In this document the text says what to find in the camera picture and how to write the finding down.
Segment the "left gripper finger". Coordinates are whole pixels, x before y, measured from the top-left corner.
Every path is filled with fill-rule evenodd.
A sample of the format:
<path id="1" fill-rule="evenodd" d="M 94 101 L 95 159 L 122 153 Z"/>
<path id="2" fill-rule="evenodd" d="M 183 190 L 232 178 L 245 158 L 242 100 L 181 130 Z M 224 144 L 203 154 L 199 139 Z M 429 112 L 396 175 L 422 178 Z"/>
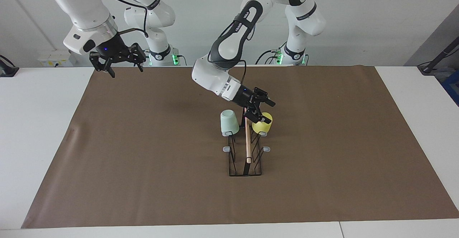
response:
<path id="1" fill-rule="evenodd" d="M 269 99 L 268 93 L 258 87 L 255 87 L 253 90 L 253 105 L 256 108 L 259 108 L 262 103 L 269 105 L 270 107 L 275 107 L 276 103 Z"/>
<path id="2" fill-rule="evenodd" d="M 247 106 L 245 107 L 245 117 L 251 122 L 265 122 L 265 117 L 261 112 L 259 106 Z"/>

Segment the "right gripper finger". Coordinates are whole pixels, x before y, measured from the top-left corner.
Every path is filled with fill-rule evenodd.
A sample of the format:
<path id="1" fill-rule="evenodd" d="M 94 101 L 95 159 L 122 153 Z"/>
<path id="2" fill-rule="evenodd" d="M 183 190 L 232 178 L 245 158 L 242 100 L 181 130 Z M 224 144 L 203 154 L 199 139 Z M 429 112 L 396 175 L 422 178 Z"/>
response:
<path id="1" fill-rule="evenodd" d="M 128 48 L 127 61 L 137 66 L 141 72 L 144 72 L 143 63 L 146 62 L 146 55 L 138 43 L 133 43 Z"/>
<path id="2" fill-rule="evenodd" d="M 114 62 L 113 57 L 108 57 L 107 59 L 105 59 L 105 62 L 102 63 L 100 61 L 101 59 L 100 53 L 91 51 L 89 58 L 90 58 L 90 62 L 92 63 L 96 71 L 107 72 L 112 78 L 115 78 L 116 74 L 111 68 Z"/>

